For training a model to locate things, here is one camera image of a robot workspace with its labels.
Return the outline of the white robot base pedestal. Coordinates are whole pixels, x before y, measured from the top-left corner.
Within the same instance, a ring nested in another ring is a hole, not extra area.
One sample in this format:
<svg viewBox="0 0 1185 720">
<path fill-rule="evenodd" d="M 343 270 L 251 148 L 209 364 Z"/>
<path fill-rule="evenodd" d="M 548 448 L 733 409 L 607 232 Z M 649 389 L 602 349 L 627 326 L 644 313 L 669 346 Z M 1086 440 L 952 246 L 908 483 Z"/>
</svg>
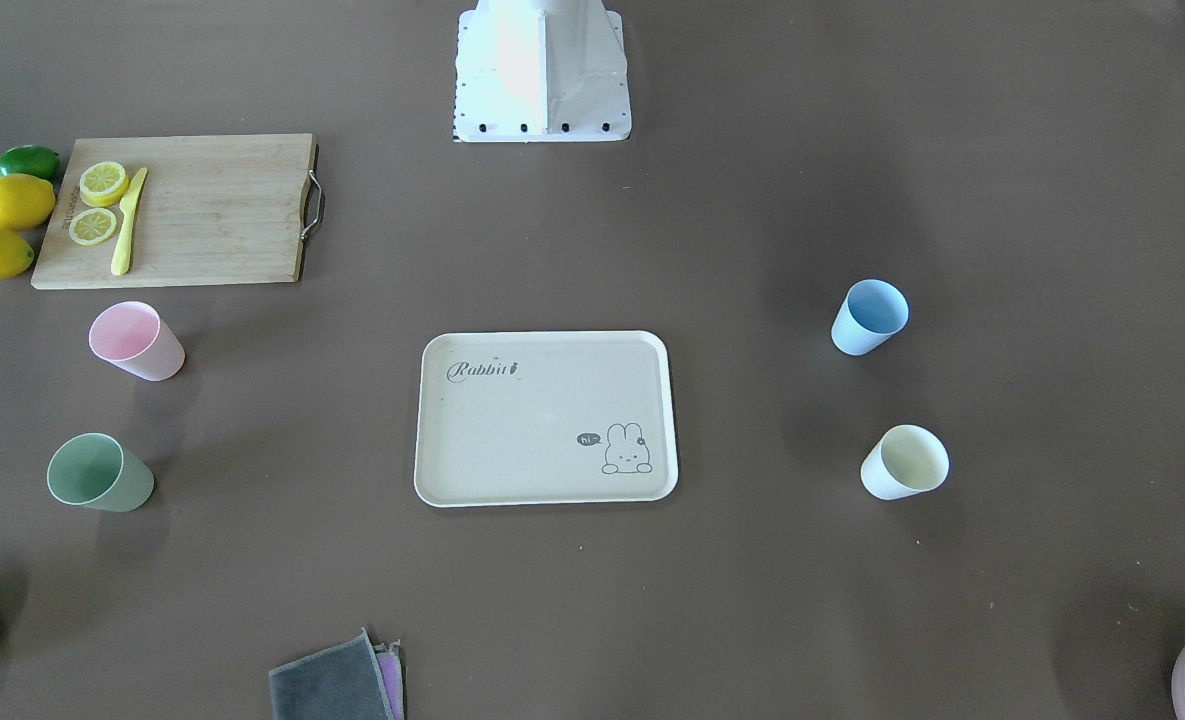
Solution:
<svg viewBox="0 0 1185 720">
<path fill-rule="evenodd" d="M 459 15 L 455 68 L 457 142 L 630 137 L 623 19 L 601 1 L 479 1 Z"/>
</svg>

